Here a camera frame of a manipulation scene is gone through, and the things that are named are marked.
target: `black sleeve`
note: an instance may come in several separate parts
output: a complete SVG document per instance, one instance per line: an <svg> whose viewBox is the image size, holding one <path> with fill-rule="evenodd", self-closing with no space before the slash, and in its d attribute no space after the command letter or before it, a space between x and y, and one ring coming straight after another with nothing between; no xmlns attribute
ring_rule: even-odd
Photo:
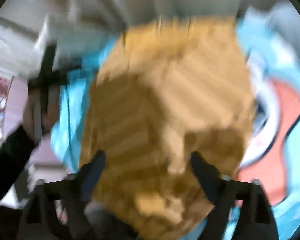
<svg viewBox="0 0 300 240"><path fill-rule="evenodd" d="M35 144L22 126L2 143L0 146L0 199L16 181L34 148Z"/></svg>

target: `hand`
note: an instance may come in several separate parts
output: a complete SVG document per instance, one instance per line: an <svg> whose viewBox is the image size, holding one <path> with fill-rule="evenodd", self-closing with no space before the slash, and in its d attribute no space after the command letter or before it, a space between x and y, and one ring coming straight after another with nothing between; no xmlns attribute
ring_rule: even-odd
<svg viewBox="0 0 300 240"><path fill-rule="evenodd" d="M34 137L34 108L40 106L40 91L31 90L28 101L23 111L22 127L28 137L35 142ZM47 113L42 116L42 124L46 130L50 130L59 119L59 98L55 97L53 102L49 102Z"/></svg>

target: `beige fabric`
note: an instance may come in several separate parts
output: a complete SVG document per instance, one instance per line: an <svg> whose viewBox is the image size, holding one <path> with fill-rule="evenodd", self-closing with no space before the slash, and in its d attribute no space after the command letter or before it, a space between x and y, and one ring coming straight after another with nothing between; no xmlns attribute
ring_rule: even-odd
<svg viewBox="0 0 300 240"><path fill-rule="evenodd" d="M90 87L80 162L105 151L94 198L145 239L178 239L213 207L193 150L223 174L240 164L254 100L233 27L210 17L131 28Z"/></svg>

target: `pink wall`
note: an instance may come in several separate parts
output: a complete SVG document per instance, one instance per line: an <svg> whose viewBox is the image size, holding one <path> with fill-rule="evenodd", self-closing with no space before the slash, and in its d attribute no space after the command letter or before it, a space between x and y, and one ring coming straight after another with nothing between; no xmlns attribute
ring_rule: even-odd
<svg viewBox="0 0 300 240"><path fill-rule="evenodd" d="M6 138L22 121L23 108L28 97L27 83L19 78L13 78L10 87L6 110L3 121L3 137ZM56 165L60 161L55 157L50 147L50 137L45 136L41 144L35 149L31 156L35 164Z"/></svg>

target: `black cable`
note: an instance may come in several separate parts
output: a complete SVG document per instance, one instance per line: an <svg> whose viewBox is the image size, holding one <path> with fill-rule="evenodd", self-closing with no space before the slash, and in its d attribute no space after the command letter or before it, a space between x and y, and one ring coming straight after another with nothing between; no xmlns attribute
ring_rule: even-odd
<svg viewBox="0 0 300 240"><path fill-rule="evenodd" d="M68 136L69 136L69 154L70 154L70 161L72 165L73 171L77 170L77 165L75 164L74 161L74 156L72 152L72 145L71 145L71 129L70 129L70 96L69 96L69 91L68 91L68 86L67 84L65 85L66 88L66 93L67 93L67 104L68 104Z"/></svg>

